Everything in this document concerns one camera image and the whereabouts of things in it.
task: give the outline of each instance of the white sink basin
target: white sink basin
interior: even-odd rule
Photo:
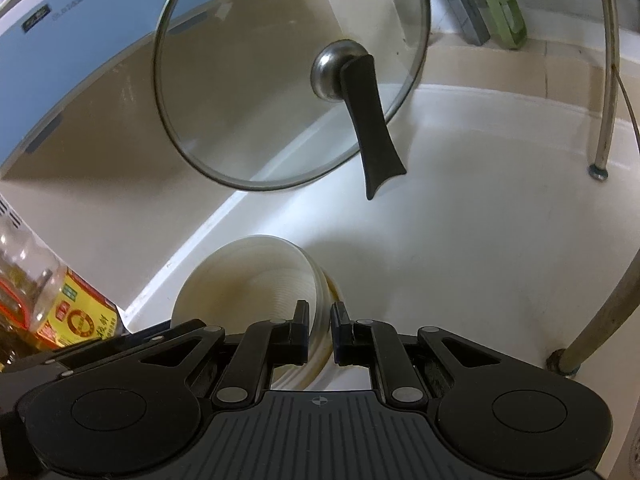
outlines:
[[[390,130],[406,176],[368,202],[356,157],[305,187],[236,193],[126,311],[129,328],[167,319],[184,280],[218,247],[271,234],[320,263],[352,319],[408,334],[436,325],[542,366],[602,305],[640,246],[630,125],[617,126],[603,184],[586,173],[599,122],[584,110],[443,86],[422,86],[401,110]],[[636,314],[577,377],[614,415],[604,474],[640,394],[639,330]],[[323,386],[362,381],[334,369]]]

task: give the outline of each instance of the appliance label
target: appliance label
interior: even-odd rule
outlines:
[[[45,4],[36,10],[31,16],[29,16],[24,23],[22,24],[22,30],[25,32],[29,32],[38,22],[44,20],[44,17],[51,12],[51,7],[49,4]]]
[[[69,12],[71,9],[73,9],[76,5],[81,4],[82,2],[84,2],[85,0],[73,0],[72,2],[69,2],[68,4],[66,4],[64,7],[62,7],[62,9],[57,10],[56,12],[53,13],[53,21],[56,21],[58,18],[61,18],[64,14],[66,14],[67,12]]]

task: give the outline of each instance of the white bowl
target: white bowl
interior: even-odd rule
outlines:
[[[337,297],[322,269],[296,245],[257,235],[220,248],[182,286],[171,324],[197,318],[228,334],[242,333],[257,321],[292,319],[298,300],[309,304],[308,362],[277,368],[271,387],[301,390],[331,355],[330,309]]]

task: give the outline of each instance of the black handle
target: black handle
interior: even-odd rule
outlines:
[[[358,137],[367,199],[371,200],[388,179],[406,174],[386,128],[373,56],[358,56],[342,65],[340,86]]]
[[[214,389],[213,404],[224,410],[238,410],[255,403],[269,389],[274,365],[306,363],[308,334],[306,301],[296,304],[291,321],[272,319],[250,325]]]
[[[424,387],[393,326],[372,319],[352,322],[337,301],[331,306],[331,330],[335,363],[369,368],[372,389],[385,404],[401,410],[426,405]]]

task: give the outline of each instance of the lid rim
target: lid rim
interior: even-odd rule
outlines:
[[[389,124],[391,119],[398,112],[405,99],[409,95],[412,89],[414,89],[419,83],[419,76],[426,60],[427,47],[429,41],[429,35],[431,31],[431,1],[421,0],[421,23],[420,28],[422,34],[416,48],[416,56],[411,68],[408,70],[408,75],[405,78],[402,86],[398,91],[398,95],[390,104],[388,110],[385,112],[385,123]],[[181,145],[180,137],[175,130],[169,114],[166,110],[166,104],[164,102],[164,94],[162,94],[162,73],[160,67],[160,59],[162,57],[162,50],[164,47],[164,39],[170,26],[171,15],[175,10],[178,0],[165,0],[164,6],[162,6],[162,12],[158,18],[158,24],[153,37],[153,51],[152,51],[152,81],[154,86],[154,99],[156,102],[156,108],[158,109],[159,117],[164,128],[165,133],[169,137],[172,145],[180,153],[180,156],[197,172],[202,176],[221,184],[222,186],[230,187],[232,189],[240,191],[276,191],[283,189],[290,189],[303,184],[308,184],[318,178],[321,178],[333,170],[336,170],[348,160],[351,160],[359,151],[360,148],[355,143],[351,148],[346,150],[334,160],[323,164],[317,168],[313,168],[311,171],[307,171],[303,174],[298,174],[294,177],[280,179],[280,180],[246,180],[241,178],[234,178],[228,174],[220,173],[214,170],[208,164],[200,160],[195,154],[187,152]]]

